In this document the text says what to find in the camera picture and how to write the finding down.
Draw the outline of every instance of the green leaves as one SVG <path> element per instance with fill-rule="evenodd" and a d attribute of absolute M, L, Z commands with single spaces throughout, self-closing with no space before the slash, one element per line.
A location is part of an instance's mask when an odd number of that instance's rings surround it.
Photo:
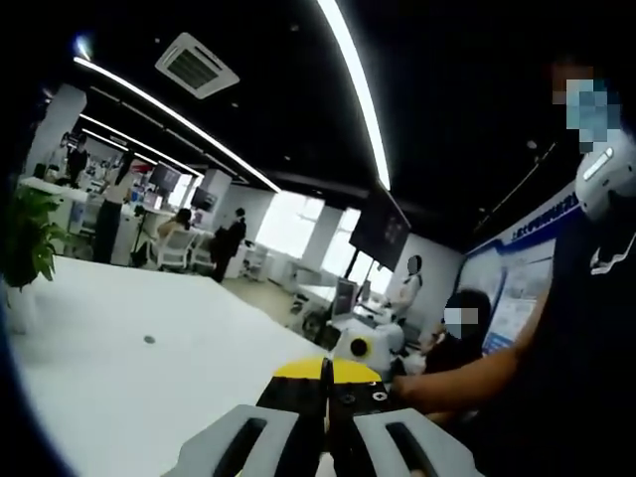
<path fill-rule="evenodd" d="M 52 240 L 68 240 L 68 234 L 49 221 L 57 208 L 52 197 L 40 191 L 26 187 L 16 191 L 4 217 L 6 246 L 0 255 L 0 270 L 9 286 L 22 288 L 40 273 L 53 280 Z"/>

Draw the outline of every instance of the potted plant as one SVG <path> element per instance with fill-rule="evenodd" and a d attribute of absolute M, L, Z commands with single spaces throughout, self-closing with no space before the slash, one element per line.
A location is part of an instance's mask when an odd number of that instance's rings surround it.
<path fill-rule="evenodd" d="M 49 214 L 58 208 L 53 198 L 28 187 L 19 187 L 6 209 L 0 250 L 0 272 L 6 291 L 10 329 L 26 333 L 36 319 L 33 281 L 40 273 L 53 280 L 55 249 L 52 241 L 67 234 L 52 224 Z"/>

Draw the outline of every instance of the black ceiling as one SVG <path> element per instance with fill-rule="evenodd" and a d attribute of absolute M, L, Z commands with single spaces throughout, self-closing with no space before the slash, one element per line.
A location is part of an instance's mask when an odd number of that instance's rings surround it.
<path fill-rule="evenodd" d="M 392 193 L 415 232 L 465 248 L 531 211 L 573 178 L 576 145 L 564 139 L 562 111 L 551 103 L 545 68 L 550 48 L 538 46 L 536 23 L 530 27 L 528 18 L 515 22 L 477 8 L 424 9 L 416 0 L 338 3 L 374 99 Z M 281 188 L 360 207 L 356 194 L 375 181 L 373 152 L 353 84 L 317 2 L 179 6 L 139 12 L 111 7 L 84 19 L 92 60 L 201 126 Z M 155 62 L 182 32 L 213 51 L 240 82 L 198 100 L 157 72 Z M 97 88 L 178 132 L 254 187 L 265 187 L 120 85 L 70 61 L 58 80 L 86 90 L 85 114 L 182 162 L 214 167 Z M 107 132 L 85 120 L 79 127 Z M 531 139 L 536 150 L 527 146 Z M 555 141 L 555 158 L 476 236 L 479 221 Z"/>

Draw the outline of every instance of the computer screen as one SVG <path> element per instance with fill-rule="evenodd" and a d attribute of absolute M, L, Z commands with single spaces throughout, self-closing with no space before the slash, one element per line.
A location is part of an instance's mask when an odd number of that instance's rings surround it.
<path fill-rule="evenodd" d="M 362 284 L 362 291 L 360 292 L 360 301 L 369 301 L 371 298 L 371 281 L 365 280 Z"/>
<path fill-rule="evenodd" d="M 336 284 L 336 296 L 332 309 L 332 318 L 339 318 L 348 315 L 354 309 L 356 301 L 356 283 L 353 281 L 339 278 Z"/>
<path fill-rule="evenodd" d="M 382 185 L 371 191 L 349 243 L 380 265 L 396 270 L 410 224 Z"/>
<path fill-rule="evenodd" d="M 198 187 L 195 189 L 195 193 L 192 196 L 192 202 L 190 203 L 194 209 L 200 209 L 202 211 L 209 212 L 215 206 L 217 197 L 210 194 L 205 189 Z"/>
<path fill-rule="evenodd" d="M 155 166 L 148 179 L 148 183 L 154 184 L 163 191 L 172 192 L 177 187 L 181 173 L 176 169 L 160 162 Z"/>

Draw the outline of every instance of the window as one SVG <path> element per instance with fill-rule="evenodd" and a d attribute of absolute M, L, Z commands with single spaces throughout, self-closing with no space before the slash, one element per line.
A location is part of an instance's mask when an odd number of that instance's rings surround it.
<path fill-rule="evenodd" d="M 319 199 L 279 192 L 267 209 L 256 242 L 294 258 L 302 257 L 324 205 Z"/>
<path fill-rule="evenodd" d="M 360 211 L 356 209 L 347 209 L 340 218 L 336 233 L 331 239 L 331 243 L 329 243 L 325 258 L 322 260 L 322 267 L 326 271 L 336 276 L 343 276 L 347 271 L 347 267 L 356 251 L 356 249 L 349 244 L 349 238 L 359 218 Z"/>
<path fill-rule="evenodd" d="M 329 244 L 325 259 L 322 262 L 322 267 L 326 271 L 337 276 L 343 276 L 346 273 L 347 267 L 356 251 L 356 249 L 349 244 L 349 238 L 359 218 L 360 211 L 355 209 L 347 209 L 343 214 L 336 233 Z M 369 271 L 369 267 L 372 263 L 374 263 L 374 261 L 370 256 L 362 251 L 358 253 L 358 259 L 354 263 L 349 279 L 362 285 L 368 273 L 369 280 L 371 281 L 371 289 L 376 293 L 384 294 L 387 291 L 393 273 L 384 267 L 378 270 L 377 263 L 375 263 L 371 271 Z"/>
<path fill-rule="evenodd" d="M 387 292 L 389 282 L 394 276 L 394 273 L 384 266 L 381 266 L 380 269 L 378 269 L 378 265 L 379 264 L 370 256 L 361 251 L 358 254 L 356 263 L 354 263 L 349 279 L 362 286 L 365 282 L 365 278 L 367 278 L 371 281 L 371 290 L 384 295 Z"/>
<path fill-rule="evenodd" d="M 190 204 L 192 203 L 192 197 L 195 195 L 195 191 L 197 190 L 198 187 L 201 186 L 202 182 L 203 182 L 203 176 L 197 176 L 197 178 L 195 179 L 195 183 L 192 185 L 192 189 L 190 189 L 190 192 L 188 193 L 186 202 L 184 202 L 183 204 L 184 208 L 190 209 Z"/>
<path fill-rule="evenodd" d="M 186 191 L 188 191 L 188 186 L 190 185 L 190 181 L 192 180 L 192 175 L 190 174 L 181 174 L 179 177 L 179 182 L 175 186 L 175 190 L 168 196 L 168 204 L 172 207 L 179 209 L 181 207 L 181 201 L 183 201 L 184 196 L 186 195 Z M 203 182 L 202 176 L 197 176 L 195 179 L 195 184 L 188 193 L 188 197 L 186 198 L 186 202 L 184 202 L 183 207 L 188 209 L 190 208 L 190 203 L 192 202 L 192 196 L 195 193 L 195 189 L 201 185 Z"/>

